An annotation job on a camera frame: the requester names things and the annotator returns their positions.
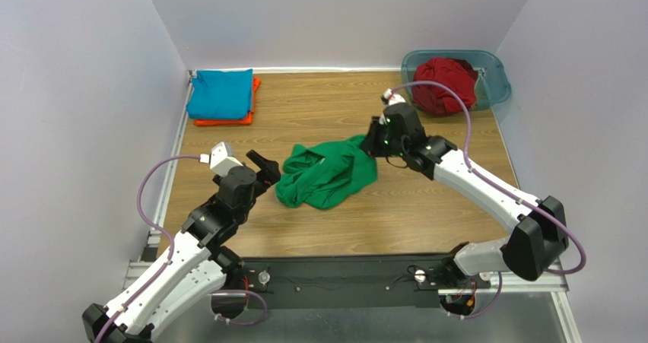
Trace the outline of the green t shirt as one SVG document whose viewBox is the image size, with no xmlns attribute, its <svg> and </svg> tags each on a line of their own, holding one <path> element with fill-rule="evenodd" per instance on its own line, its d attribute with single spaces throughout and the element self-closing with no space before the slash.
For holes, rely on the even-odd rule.
<svg viewBox="0 0 648 343">
<path fill-rule="evenodd" d="M 312 147 L 293 146 L 275 185 L 279 202 L 320 210 L 334 208 L 378 179 L 377 162 L 360 148 L 364 135 L 327 141 Z"/>
</svg>

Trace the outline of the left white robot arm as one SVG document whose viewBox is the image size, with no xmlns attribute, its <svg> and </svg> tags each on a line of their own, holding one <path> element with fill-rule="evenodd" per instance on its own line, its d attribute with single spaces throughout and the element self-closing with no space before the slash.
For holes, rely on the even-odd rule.
<svg viewBox="0 0 648 343">
<path fill-rule="evenodd" d="M 153 342 L 202 296 L 240 275 L 243 260 L 225 243 L 247 222 L 257 198 L 281 178 L 278 162 L 254 150 L 246 156 L 258 170 L 237 160 L 227 143 L 196 158 L 214 173 L 217 192 L 189 212 L 164 254 L 134 283 L 109 303 L 84 311 L 89 341 Z"/>
</svg>

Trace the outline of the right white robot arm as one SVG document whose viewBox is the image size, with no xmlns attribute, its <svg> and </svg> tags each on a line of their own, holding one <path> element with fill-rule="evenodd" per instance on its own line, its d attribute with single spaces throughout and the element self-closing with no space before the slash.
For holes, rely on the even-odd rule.
<svg viewBox="0 0 648 343">
<path fill-rule="evenodd" d="M 498 240 L 461 243 L 452 249 L 434 269 L 436 280 L 446 286 L 457 286 L 482 272 L 512 272 L 536 281 L 569 245 L 560 201 L 523 192 L 472 162 L 446 138 L 427 135 L 408 103 L 393 103 L 374 116 L 361 150 L 375 158 L 401 158 L 408 169 L 464 195 L 508 233 Z"/>
</svg>

